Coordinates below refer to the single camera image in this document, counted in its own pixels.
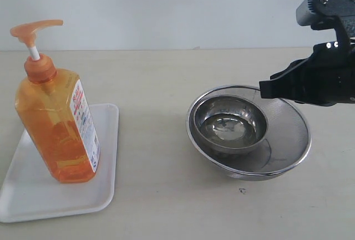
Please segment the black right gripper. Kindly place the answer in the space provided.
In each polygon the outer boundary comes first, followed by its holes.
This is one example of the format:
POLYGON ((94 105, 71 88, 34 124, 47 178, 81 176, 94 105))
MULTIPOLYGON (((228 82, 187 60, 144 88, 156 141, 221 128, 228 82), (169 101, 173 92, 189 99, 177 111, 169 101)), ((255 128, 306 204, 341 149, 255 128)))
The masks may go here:
POLYGON ((297 20, 313 30, 334 29, 334 42, 313 46, 312 54, 259 82, 264 99, 292 99, 331 106, 354 103, 354 16, 310 16, 297 20))

